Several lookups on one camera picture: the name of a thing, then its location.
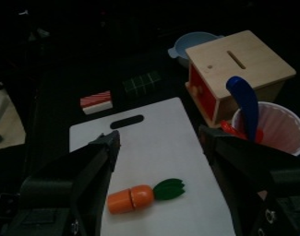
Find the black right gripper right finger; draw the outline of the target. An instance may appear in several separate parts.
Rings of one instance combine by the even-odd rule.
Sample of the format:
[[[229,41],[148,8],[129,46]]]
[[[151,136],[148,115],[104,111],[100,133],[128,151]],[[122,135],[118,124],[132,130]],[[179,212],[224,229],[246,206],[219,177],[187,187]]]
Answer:
[[[300,159],[207,126],[200,143],[237,236],[300,236]]]

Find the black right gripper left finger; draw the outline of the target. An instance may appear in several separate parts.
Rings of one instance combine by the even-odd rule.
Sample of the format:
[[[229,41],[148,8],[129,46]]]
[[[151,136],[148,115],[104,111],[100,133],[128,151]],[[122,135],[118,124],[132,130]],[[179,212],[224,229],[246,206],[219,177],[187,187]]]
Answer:
[[[100,236],[120,133],[100,135],[49,163],[22,186],[22,236]]]

